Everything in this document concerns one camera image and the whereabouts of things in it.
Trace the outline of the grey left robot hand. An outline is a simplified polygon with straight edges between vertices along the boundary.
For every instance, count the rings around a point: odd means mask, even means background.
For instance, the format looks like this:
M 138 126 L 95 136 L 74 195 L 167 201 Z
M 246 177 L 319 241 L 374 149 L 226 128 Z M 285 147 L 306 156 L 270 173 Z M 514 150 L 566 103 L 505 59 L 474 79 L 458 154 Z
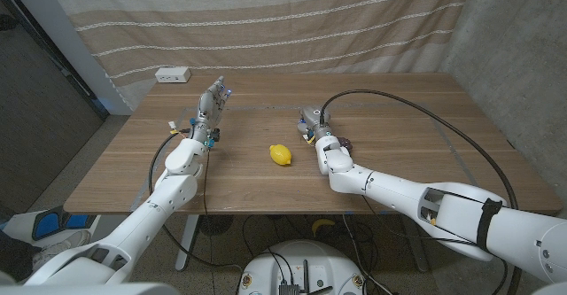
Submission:
M 190 139 L 210 147 L 217 142 L 220 131 L 217 125 L 221 121 L 221 114 L 232 91 L 226 89 L 224 77 L 218 79 L 200 96 L 197 116 L 191 123 Z

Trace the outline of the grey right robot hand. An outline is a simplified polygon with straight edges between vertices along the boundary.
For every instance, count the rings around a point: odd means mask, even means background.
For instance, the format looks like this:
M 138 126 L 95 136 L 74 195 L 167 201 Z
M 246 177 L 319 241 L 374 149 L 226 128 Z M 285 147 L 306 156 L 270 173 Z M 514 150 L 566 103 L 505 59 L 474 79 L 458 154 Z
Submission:
M 306 141 L 316 142 L 324 136 L 331 135 L 330 115 L 328 113 L 322 113 L 319 107 L 313 106 L 303 107 L 299 110 L 299 113 L 297 128 Z

